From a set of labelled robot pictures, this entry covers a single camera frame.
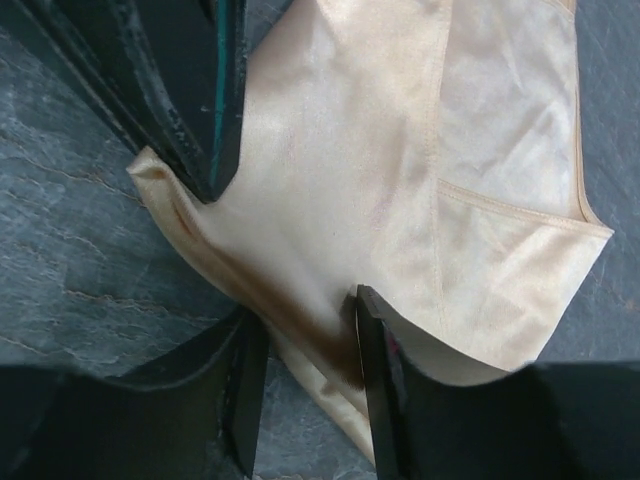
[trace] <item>dark stone surface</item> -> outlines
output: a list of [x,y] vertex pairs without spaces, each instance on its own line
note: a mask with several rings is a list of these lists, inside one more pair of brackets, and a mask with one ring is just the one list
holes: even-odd
[[[255,41],[278,8],[253,0]],[[271,4],[288,3],[272,0]],[[616,230],[542,357],[640,357],[640,0],[580,0],[587,193]],[[0,30],[0,362],[119,374],[232,302],[173,251],[125,172],[132,154]],[[368,479],[371,467],[278,360],[257,473]]]

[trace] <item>fabric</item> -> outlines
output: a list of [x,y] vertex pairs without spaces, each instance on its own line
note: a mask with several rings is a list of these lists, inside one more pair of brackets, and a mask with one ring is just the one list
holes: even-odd
[[[251,58],[240,168],[221,199],[198,202],[150,149],[129,168],[169,241],[264,319],[372,461],[357,284],[514,370],[612,234],[584,190],[574,7],[296,0]],[[420,335],[400,338],[429,357]],[[451,365],[434,376],[483,381]]]

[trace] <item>garment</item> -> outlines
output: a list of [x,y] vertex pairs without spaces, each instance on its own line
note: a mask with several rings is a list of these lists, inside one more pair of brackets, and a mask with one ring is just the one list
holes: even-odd
[[[357,284],[514,370],[612,234],[584,190],[574,7],[296,0],[250,60],[240,168],[221,199],[199,203],[149,149],[129,169],[169,241],[264,319],[372,461]],[[401,340],[429,355],[419,335]]]

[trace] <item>folded fabric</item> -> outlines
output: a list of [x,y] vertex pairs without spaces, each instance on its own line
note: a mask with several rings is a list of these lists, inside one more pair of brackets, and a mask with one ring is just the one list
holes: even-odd
[[357,284],[514,370],[612,234],[585,195],[574,8],[296,0],[250,60],[240,168],[220,200],[201,204],[150,149],[129,168],[168,240],[262,317],[372,461]]

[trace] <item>black plastic part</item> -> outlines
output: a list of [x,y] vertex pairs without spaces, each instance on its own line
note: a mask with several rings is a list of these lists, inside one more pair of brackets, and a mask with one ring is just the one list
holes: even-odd
[[246,0],[3,0],[0,24],[201,201],[238,169]]
[[640,479],[640,363],[532,364],[450,386],[391,348],[391,316],[407,320],[372,288],[358,288],[357,315],[381,480]]
[[123,377],[1,367],[0,479],[251,478],[267,353],[238,308]]

